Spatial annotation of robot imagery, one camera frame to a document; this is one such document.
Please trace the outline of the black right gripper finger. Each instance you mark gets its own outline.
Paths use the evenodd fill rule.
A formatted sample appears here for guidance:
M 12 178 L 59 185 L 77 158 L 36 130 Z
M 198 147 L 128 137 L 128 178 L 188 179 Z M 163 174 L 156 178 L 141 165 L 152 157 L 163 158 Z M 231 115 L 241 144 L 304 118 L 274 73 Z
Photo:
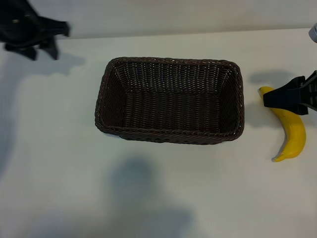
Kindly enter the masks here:
M 308 114 L 308 107 L 305 105 L 308 94 L 308 86 L 282 90 L 264 86 L 263 102 L 265 107 L 283 109 L 303 116 Z
M 305 76 L 298 76 L 290 81 L 292 87 L 301 87 L 305 83 Z

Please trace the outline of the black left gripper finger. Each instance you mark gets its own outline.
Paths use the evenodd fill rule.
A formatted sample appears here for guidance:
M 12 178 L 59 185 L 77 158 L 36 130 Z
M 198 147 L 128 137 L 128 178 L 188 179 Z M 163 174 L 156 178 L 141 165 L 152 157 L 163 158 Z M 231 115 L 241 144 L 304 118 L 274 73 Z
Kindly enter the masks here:
M 50 32 L 52 35 L 70 36 L 70 26 L 66 21 L 57 21 L 54 19 L 39 17 L 43 30 Z
M 43 50 L 53 59 L 58 59 L 58 48 L 56 46 L 55 37 L 50 37 L 43 41 Z

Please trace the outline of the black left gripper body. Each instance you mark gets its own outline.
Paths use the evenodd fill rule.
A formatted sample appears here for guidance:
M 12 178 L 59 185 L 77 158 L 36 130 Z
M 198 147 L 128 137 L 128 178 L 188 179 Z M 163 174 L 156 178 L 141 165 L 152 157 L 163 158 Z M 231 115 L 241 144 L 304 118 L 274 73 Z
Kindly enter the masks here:
M 6 51 L 35 60 L 35 38 L 41 30 L 39 15 L 27 0 L 0 2 L 0 41 Z

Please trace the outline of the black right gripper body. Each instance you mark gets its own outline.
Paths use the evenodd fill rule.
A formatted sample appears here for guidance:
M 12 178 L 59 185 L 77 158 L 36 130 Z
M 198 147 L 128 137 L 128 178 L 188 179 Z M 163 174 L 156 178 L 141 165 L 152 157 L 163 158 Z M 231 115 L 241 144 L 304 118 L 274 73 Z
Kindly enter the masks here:
M 317 71 L 315 70 L 301 86 L 301 104 L 317 110 Z

